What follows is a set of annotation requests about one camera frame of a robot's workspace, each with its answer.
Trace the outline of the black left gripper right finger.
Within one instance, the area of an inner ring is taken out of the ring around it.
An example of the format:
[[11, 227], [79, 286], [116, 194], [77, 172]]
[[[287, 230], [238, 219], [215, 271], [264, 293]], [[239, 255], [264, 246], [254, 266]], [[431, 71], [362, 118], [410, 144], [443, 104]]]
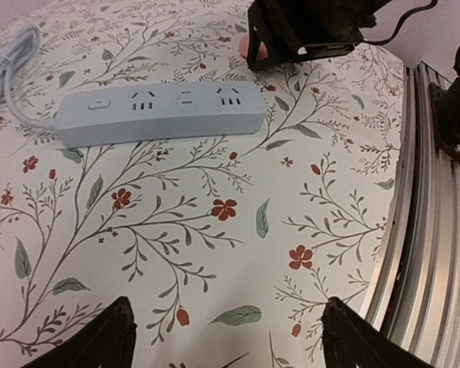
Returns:
[[430, 367], [384, 337], [338, 297], [328, 299], [321, 321], [327, 367]]

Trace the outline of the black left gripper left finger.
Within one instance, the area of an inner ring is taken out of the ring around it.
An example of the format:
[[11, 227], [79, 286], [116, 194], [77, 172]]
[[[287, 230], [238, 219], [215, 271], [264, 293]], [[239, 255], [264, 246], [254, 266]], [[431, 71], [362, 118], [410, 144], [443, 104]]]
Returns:
[[60, 346], [26, 364], [45, 367], [130, 368], [136, 345], [136, 324], [128, 297], [121, 296]]

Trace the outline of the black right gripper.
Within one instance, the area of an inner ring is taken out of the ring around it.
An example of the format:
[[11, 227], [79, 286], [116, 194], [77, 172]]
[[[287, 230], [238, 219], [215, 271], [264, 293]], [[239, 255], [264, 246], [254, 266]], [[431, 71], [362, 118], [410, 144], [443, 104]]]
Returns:
[[377, 1], [254, 1], [246, 60], [252, 71], [300, 63], [327, 49], [351, 49], [376, 25]]

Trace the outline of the pink charger plug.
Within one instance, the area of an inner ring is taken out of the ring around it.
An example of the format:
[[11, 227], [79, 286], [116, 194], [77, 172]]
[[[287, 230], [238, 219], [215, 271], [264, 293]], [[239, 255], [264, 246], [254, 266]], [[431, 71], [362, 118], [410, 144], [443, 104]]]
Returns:
[[[247, 58], [250, 50], [250, 36], [248, 34], [245, 34], [238, 45], [238, 52], [243, 58]], [[265, 58], [268, 57], [268, 50], [265, 46], [264, 43], [260, 42], [259, 43], [259, 49], [258, 49], [258, 54], [257, 54], [257, 59], [258, 60], [264, 60]]]

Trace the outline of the light blue power strip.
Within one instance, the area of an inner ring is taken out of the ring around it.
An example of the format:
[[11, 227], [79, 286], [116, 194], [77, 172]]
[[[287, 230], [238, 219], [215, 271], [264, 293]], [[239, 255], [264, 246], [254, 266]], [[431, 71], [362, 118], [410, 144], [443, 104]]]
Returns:
[[67, 148], [257, 133], [266, 105], [247, 81], [142, 84], [69, 94], [54, 119]]

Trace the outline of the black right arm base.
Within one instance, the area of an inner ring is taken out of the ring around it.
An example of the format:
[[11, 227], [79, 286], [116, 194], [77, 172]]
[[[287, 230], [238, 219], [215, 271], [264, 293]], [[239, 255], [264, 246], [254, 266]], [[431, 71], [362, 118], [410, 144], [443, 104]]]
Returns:
[[460, 77], [447, 90], [429, 84], [436, 147], [460, 165]]

